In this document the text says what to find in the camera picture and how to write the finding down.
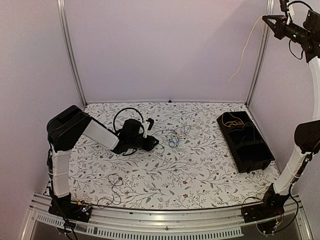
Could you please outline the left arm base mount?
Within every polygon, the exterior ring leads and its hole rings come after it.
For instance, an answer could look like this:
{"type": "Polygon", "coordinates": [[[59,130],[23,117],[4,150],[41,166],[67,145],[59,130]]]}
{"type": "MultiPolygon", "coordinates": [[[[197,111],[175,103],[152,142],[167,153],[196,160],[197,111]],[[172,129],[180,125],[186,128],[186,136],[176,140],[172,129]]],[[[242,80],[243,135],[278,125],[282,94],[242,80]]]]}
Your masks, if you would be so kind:
{"type": "Polygon", "coordinates": [[[83,200],[72,202],[70,194],[60,198],[53,195],[48,212],[68,220],[88,223],[92,214],[92,205],[83,200]]]}

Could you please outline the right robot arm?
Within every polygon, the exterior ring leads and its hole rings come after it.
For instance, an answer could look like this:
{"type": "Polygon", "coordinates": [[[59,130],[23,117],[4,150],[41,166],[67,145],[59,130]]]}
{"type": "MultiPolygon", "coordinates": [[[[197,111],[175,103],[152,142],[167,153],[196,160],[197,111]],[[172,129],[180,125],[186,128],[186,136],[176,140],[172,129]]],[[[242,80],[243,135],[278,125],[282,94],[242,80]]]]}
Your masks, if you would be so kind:
{"type": "Polygon", "coordinates": [[[303,26],[298,26],[293,23],[291,6],[291,2],[284,3],[281,6],[284,15],[266,15],[262,20],[273,31],[275,38],[281,40],[287,37],[301,46],[312,75],[314,109],[312,121],[301,123],[295,129],[293,152],[258,208],[262,218],[269,218],[278,210],[278,206],[284,205],[293,185],[320,150],[320,15],[310,7],[303,26]]]}

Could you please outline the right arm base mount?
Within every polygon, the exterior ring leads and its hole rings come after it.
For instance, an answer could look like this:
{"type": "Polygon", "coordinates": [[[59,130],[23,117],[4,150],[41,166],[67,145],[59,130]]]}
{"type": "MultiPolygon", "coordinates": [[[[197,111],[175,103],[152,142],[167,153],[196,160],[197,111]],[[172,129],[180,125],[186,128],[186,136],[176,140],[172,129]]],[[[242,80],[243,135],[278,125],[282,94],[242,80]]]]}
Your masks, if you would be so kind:
{"type": "Polygon", "coordinates": [[[278,229],[278,225],[280,224],[281,220],[277,220],[273,227],[271,227],[269,230],[264,229],[263,227],[267,226],[267,223],[260,223],[258,230],[265,232],[265,234],[275,234],[278,232],[281,232],[285,230],[287,227],[291,225],[291,223],[296,219],[297,214],[299,212],[299,203],[293,198],[292,195],[278,195],[275,196],[268,196],[265,197],[262,201],[263,203],[250,205],[244,207],[244,203],[247,199],[258,199],[256,197],[247,197],[242,205],[241,205],[241,214],[244,218],[244,221],[246,223],[254,222],[258,220],[263,220],[275,216],[283,217],[285,210],[284,210],[284,204],[288,200],[288,198],[291,198],[295,204],[296,204],[296,211],[293,219],[282,229],[278,229]]]}

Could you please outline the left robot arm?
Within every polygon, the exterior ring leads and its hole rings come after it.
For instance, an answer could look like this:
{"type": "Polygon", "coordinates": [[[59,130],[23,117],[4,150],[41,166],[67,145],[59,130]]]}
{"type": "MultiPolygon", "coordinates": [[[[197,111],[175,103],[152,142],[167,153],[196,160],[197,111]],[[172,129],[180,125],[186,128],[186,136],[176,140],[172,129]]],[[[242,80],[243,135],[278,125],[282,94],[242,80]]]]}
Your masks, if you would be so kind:
{"type": "Polygon", "coordinates": [[[58,199],[55,209],[63,217],[70,217],[75,211],[74,205],[65,198],[71,194],[69,161],[77,145],[87,141],[114,155],[128,155],[129,150],[150,152],[159,144],[159,140],[149,134],[153,125],[153,119],[142,117],[139,120],[126,119],[121,128],[113,122],[112,128],[108,128],[76,105],[49,120],[46,125],[49,144],[47,167],[49,194],[52,199],[58,199]]]}

